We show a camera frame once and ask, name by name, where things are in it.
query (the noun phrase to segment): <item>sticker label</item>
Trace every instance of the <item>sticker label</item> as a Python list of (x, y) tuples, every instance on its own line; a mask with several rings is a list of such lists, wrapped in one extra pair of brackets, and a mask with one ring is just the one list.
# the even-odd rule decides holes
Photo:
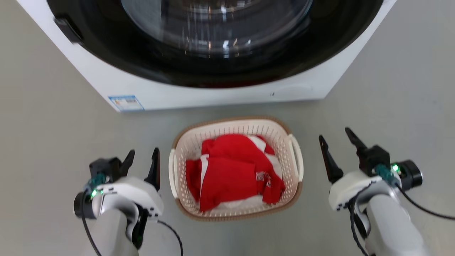
[(144, 110), (144, 107), (139, 103), (134, 95), (112, 96), (109, 97), (109, 99), (118, 108), (118, 110), (120, 110), (120, 112)]

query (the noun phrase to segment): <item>washing machine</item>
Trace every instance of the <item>washing machine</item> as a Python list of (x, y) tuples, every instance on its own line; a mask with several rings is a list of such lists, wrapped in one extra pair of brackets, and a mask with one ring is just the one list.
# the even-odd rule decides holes
[(117, 111), (324, 98), (396, 0), (18, 0)]

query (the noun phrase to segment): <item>gray floor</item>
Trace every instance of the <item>gray floor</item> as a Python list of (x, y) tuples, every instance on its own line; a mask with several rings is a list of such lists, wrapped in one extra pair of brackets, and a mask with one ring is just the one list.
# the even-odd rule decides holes
[[(0, 2), (0, 248), (2, 255), (78, 255), (86, 243), (72, 201), (88, 163), (136, 149), (130, 174), (144, 177), (154, 147), (167, 153), (188, 125), (238, 115), (273, 115), (303, 147), (305, 176), (295, 206), (230, 223), (199, 223), (180, 213), (162, 164), (163, 219), (181, 234), (185, 255), (360, 255), (347, 212), (332, 212), (318, 135), (344, 170), (354, 170), (350, 126), (393, 160), (425, 173), (410, 195), (455, 215), (455, 4), (398, 0), (358, 58), (323, 101), (119, 114), (58, 51), (14, 0)], [(407, 202), (434, 255), (453, 255), (455, 224)], [(177, 255), (177, 240), (149, 225), (141, 255)]]

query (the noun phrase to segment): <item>white plastic basket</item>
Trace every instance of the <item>white plastic basket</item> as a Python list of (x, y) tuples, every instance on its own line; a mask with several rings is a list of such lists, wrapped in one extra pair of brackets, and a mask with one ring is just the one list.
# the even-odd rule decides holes
[[(251, 205), (241, 209), (200, 212), (188, 190), (185, 163), (201, 151), (202, 142), (224, 134), (261, 135), (274, 149), (283, 171), (286, 190), (274, 205)], [(295, 137), (279, 120), (270, 117), (224, 119), (191, 126), (182, 131), (169, 155), (171, 191), (180, 210), (201, 221), (238, 220), (284, 210), (297, 201), (302, 190), (303, 158)]]

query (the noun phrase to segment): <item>red clothing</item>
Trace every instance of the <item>red clothing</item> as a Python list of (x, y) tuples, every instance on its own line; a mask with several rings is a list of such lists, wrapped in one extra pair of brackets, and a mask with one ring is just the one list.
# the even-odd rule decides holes
[[(274, 154), (269, 145), (265, 152)], [(208, 154), (205, 174), (200, 160), (186, 163), (188, 188), (196, 201), (200, 200), (201, 211), (257, 194), (263, 195), (263, 202), (275, 204), (285, 190), (264, 152), (246, 136), (229, 134), (205, 140), (201, 154)]]

